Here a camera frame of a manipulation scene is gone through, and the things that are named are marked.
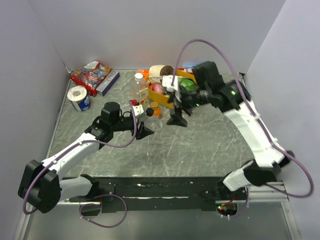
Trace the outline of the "small orange juice bottle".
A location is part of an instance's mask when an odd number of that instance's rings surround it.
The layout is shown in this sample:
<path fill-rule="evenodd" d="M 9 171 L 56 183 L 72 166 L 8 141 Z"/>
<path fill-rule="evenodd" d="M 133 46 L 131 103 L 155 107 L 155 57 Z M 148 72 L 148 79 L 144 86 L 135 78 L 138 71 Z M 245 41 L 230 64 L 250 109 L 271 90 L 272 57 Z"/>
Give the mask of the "small orange juice bottle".
<path fill-rule="evenodd" d="M 159 119 L 161 119 L 161 118 L 162 118 L 162 111 L 161 111 L 160 105 L 159 105 L 159 107 L 157 107 L 157 108 L 152 108 L 152 109 L 154 109 L 154 114 L 153 114 L 153 116 L 158 117 Z"/>

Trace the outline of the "large clear plastic bottle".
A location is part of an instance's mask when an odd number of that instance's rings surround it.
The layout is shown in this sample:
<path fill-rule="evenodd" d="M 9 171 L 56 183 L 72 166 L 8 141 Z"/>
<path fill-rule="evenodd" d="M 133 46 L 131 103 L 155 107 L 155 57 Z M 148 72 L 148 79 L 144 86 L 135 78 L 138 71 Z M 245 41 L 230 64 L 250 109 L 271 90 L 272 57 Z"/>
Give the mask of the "large clear plastic bottle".
<path fill-rule="evenodd" d="M 141 81 L 136 81 L 135 76 L 133 77 L 131 95 L 143 107 L 149 106 L 149 84 L 145 78 Z"/>

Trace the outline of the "white bottle cap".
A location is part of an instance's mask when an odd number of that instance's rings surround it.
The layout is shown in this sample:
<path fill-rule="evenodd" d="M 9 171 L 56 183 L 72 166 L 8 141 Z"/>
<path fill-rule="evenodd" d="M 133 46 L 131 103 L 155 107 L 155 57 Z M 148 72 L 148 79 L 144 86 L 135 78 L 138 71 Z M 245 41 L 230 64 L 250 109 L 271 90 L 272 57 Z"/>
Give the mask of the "white bottle cap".
<path fill-rule="evenodd" d="M 137 72 L 137 73 L 134 75 L 134 78 L 135 78 L 136 81 L 141 81 L 141 80 L 144 79 L 144 76 L 143 76 L 142 73 Z"/>

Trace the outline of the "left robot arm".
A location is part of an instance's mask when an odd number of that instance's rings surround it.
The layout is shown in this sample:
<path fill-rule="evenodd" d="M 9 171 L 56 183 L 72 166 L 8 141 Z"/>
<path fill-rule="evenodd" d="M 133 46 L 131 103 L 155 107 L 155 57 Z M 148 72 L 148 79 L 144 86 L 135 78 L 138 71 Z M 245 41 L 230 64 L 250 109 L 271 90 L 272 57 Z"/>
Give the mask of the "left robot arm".
<path fill-rule="evenodd" d="M 98 185 L 89 176 L 65 180 L 64 177 L 74 166 L 110 143 L 115 132 L 130 131 L 133 140 L 140 140 L 154 133 L 145 127 L 144 119 L 154 111 L 141 104 L 129 101 L 129 116 L 124 116 L 117 102 L 107 102 L 92 124 L 72 144 L 59 153 L 38 162 L 31 160 L 24 169 L 18 188 L 23 199 L 22 211 L 30 215 L 35 211 L 47 213 L 59 201 L 83 196 L 88 201 L 99 195 Z"/>

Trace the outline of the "brown bottle cap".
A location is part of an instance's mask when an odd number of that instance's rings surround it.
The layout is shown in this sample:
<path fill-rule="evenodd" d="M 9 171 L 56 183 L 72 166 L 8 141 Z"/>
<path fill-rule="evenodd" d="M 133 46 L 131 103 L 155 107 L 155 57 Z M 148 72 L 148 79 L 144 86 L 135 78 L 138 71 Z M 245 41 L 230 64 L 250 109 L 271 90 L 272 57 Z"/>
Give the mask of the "brown bottle cap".
<path fill-rule="evenodd" d="M 151 104 L 150 104 L 150 107 L 151 108 L 158 108 L 159 107 L 159 104 L 155 101 L 153 101 Z"/>

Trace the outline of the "black bottle cap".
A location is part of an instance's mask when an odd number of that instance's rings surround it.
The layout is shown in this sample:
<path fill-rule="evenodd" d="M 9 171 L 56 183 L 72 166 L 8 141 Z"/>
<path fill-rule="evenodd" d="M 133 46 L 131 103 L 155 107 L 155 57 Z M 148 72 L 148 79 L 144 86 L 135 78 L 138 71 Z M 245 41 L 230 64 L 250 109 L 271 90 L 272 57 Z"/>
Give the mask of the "black bottle cap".
<path fill-rule="evenodd" d="M 148 116 L 148 117 L 152 117 L 153 115 L 154 115 L 154 109 L 153 108 L 147 108 L 146 109 L 146 115 Z"/>

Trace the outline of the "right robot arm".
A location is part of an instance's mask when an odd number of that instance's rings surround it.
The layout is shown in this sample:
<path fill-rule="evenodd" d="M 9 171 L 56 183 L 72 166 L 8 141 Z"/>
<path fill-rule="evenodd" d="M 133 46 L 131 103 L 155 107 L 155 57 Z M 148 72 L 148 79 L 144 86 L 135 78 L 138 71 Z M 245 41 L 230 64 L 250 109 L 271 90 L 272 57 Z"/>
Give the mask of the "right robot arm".
<path fill-rule="evenodd" d="M 290 163 L 288 155 L 281 146 L 272 146 L 266 133 L 259 125 L 259 117 L 252 114 L 248 107 L 255 108 L 247 90 L 241 96 L 239 87 L 233 80 L 225 83 L 217 65 L 206 61 L 197 65 L 193 70 L 196 80 L 194 90 L 186 90 L 179 83 L 179 77 L 164 75 L 162 87 L 169 95 L 168 102 L 174 104 L 170 112 L 168 125 L 187 127 L 187 120 L 182 113 L 192 114 L 197 106 L 211 104 L 218 108 L 239 130 L 254 158 L 247 161 L 239 169 L 228 173 L 218 187 L 218 193 L 223 199 L 230 199 L 240 188 L 249 185 L 262 186 L 268 182 L 277 181 L 281 169 Z"/>

